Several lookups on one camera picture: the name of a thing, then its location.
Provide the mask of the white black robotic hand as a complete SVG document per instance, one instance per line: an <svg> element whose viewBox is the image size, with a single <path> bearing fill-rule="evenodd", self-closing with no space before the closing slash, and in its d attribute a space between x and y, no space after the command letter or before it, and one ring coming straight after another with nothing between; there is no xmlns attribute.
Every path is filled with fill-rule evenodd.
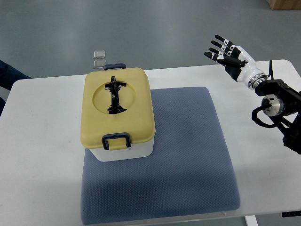
<svg viewBox="0 0 301 226"><path fill-rule="evenodd" d="M257 67L246 50L220 35L214 37L211 43L216 48L210 48L204 55L224 66L234 81L244 83L250 90L254 90L260 82L267 80L268 76Z"/></svg>

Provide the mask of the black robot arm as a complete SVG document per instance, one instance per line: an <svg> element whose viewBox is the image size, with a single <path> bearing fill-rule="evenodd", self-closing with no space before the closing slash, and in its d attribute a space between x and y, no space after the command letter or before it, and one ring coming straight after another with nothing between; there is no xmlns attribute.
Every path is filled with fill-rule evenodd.
<svg viewBox="0 0 301 226"><path fill-rule="evenodd" d="M252 111L252 120L265 128L278 128L284 135L283 145L301 153L301 93L281 79L273 77L273 63L269 74L251 82L255 93L263 97L261 105Z"/></svg>

